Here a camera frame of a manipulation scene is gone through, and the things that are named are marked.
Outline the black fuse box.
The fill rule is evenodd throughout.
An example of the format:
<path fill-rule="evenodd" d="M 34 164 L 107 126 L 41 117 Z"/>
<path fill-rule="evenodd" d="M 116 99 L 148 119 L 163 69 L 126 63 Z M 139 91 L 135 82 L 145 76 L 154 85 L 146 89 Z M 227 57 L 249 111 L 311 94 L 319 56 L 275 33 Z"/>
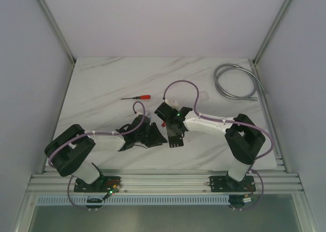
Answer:
<path fill-rule="evenodd" d="M 168 142 L 170 148 L 182 147 L 184 146 L 182 136 L 168 136 Z"/>

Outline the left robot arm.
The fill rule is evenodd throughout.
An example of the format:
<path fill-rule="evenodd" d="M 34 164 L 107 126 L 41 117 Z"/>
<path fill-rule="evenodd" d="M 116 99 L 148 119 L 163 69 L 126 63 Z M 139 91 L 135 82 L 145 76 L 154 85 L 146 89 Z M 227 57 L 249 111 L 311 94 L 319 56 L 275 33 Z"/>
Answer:
<path fill-rule="evenodd" d="M 141 143 L 145 148 L 163 145 L 168 141 L 160 133 L 156 123 L 150 118 L 139 115 L 131 124 L 126 124 L 110 133 L 108 147 L 113 151 L 126 151 Z M 57 170 L 60 176 L 74 176 L 86 183 L 92 192 L 103 189 L 105 177 L 93 163 L 86 161 L 96 143 L 91 136 L 99 132 L 87 134 L 79 125 L 74 124 L 50 142 L 44 153 L 49 166 Z"/>

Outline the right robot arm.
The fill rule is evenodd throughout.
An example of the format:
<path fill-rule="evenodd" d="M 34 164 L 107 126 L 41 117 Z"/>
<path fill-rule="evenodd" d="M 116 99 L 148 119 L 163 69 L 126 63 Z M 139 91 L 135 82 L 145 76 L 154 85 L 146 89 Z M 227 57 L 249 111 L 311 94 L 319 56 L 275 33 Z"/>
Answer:
<path fill-rule="evenodd" d="M 210 135 L 224 136 L 234 160 L 225 176 L 210 178 L 213 192 L 249 192 L 255 191 L 253 177 L 246 174 L 253 166 L 256 157 L 265 143 L 261 131 L 251 128 L 252 121 L 247 115 L 239 114 L 226 120 L 199 116 L 192 108 L 177 110 L 163 102 L 154 112 L 166 125 L 168 143 L 171 148 L 182 147 L 185 132 L 195 131 Z"/>

